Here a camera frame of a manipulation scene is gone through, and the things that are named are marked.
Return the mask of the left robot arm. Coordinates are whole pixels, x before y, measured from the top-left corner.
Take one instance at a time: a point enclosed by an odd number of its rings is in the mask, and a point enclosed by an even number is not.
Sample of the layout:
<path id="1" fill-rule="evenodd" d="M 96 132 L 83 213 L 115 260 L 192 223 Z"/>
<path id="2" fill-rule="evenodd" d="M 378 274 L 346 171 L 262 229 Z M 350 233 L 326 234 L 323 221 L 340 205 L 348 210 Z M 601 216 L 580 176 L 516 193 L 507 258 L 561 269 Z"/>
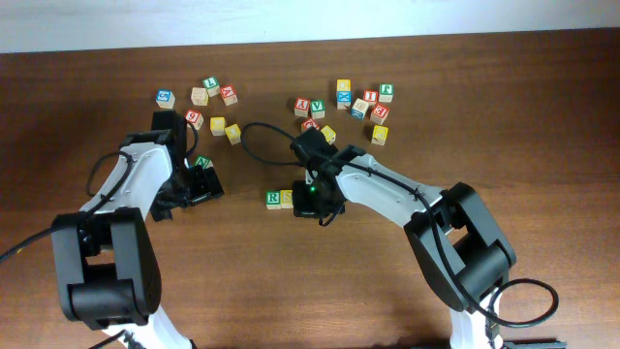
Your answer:
<path id="1" fill-rule="evenodd" d="M 161 305 L 162 279 L 145 221 L 223 195 L 215 171 L 188 164 L 187 132 L 135 133 L 98 193 L 53 223 L 65 316 L 126 348 L 192 348 Z"/>

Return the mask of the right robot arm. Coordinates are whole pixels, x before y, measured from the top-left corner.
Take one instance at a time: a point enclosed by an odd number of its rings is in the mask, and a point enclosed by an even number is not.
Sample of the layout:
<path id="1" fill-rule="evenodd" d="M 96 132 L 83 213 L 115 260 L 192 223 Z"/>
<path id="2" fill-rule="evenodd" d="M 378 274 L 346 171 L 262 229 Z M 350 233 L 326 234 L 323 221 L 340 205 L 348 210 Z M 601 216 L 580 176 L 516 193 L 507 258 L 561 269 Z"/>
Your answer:
<path id="1" fill-rule="evenodd" d="M 422 275 L 450 311 L 452 348 L 504 348 L 497 312 L 516 254 L 478 193 L 457 183 L 428 186 L 348 146 L 294 143 L 306 178 L 294 184 L 294 213 L 330 224 L 347 203 L 402 228 Z"/>

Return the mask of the yellow S block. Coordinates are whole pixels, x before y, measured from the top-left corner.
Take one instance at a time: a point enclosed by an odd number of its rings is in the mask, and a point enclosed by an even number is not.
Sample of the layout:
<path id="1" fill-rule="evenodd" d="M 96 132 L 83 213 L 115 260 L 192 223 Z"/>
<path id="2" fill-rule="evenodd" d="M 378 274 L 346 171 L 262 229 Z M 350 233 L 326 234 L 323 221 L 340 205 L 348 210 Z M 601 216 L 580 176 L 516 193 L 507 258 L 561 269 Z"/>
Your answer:
<path id="1" fill-rule="evenodd" d="M 280 191 L 280 205 L 282 209 L 294 207 L 293 191 L 291 189 Z"/>

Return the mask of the green R block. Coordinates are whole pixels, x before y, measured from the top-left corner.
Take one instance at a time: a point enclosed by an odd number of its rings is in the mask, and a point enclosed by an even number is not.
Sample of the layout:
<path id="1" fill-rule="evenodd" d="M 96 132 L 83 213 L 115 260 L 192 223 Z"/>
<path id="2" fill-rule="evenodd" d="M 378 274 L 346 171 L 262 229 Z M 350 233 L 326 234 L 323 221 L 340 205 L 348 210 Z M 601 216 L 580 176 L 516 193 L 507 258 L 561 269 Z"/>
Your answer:
<path id="1" fill-rule="evenodd" d="M 279 191 L 267 191 L 265 193 L 265 206 L 268 209 L 281 209 L 281 195 Z"/>

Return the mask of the yellow U block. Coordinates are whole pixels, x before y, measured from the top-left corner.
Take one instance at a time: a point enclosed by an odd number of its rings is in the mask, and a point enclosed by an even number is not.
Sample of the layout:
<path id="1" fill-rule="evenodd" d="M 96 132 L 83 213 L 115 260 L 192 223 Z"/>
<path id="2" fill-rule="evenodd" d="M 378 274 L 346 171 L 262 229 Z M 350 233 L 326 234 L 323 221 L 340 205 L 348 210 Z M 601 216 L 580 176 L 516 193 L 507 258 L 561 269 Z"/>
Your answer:
<path id="1" fill-rule="evenodd" d="M 384 145 L 388 138 L 388 127 L 375 125 L 372 131 L 371 142 L 377 145 Z"/>

